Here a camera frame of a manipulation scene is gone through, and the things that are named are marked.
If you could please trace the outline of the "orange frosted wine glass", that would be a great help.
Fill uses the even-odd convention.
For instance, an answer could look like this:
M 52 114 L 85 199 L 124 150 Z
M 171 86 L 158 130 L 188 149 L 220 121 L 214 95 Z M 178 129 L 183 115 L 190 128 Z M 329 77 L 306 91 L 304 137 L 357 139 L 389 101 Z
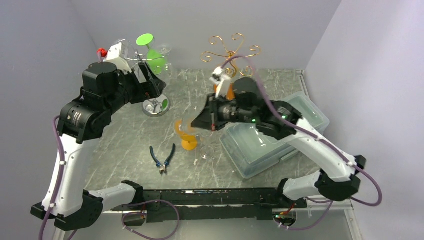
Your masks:
M 197 147 L 198 141 L 196 136 L 188 134 L 182 130 L 182 119 L 177 119 L 174 122 L 174 131 L 180 137 L 181 146 L 184 150 L 192 151 Z

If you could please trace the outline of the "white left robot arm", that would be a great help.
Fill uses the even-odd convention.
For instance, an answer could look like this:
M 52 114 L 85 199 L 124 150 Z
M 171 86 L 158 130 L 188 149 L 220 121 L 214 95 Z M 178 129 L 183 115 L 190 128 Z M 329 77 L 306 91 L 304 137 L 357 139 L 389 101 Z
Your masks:
M 44 200 L 31 208 L 33 216 L 54 220 L 56 228 L 68 232 L 92 226 L 103 212 L 118 206 L 137 210 L 143 205 L 143 187 L 129 180 L 102 190 L 84 188 L 93 153 L 112 115 L 126 104 L 159 97 L 166 87 L 147 63 L 138 68 L 144 82 L 133 69 L 125 71 L 106 61 L 93 63 L 82 73 L 79 96 L 53 120 L 57 159 Z

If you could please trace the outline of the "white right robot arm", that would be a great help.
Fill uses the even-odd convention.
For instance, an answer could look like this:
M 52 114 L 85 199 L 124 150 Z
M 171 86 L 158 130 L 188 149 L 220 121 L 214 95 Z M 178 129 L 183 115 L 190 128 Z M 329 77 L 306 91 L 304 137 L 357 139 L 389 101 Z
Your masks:
M 341 202 L 358 193 L 358 173 L 366 163 L 363 156 L 343 153 L 291 104 L 270 100 L 264 87 L 250 77 L 232 82 L 215 74 L 210 80 L 217 89 L 207 95 L 203 110 L 190 123 L 192 128 L 219 131 L 228 123 L 254 124 L 259 132 L 289 144 L 319 166 L 315 173 L 280 182 L 275 194 L 280 207 L 314 195 Z

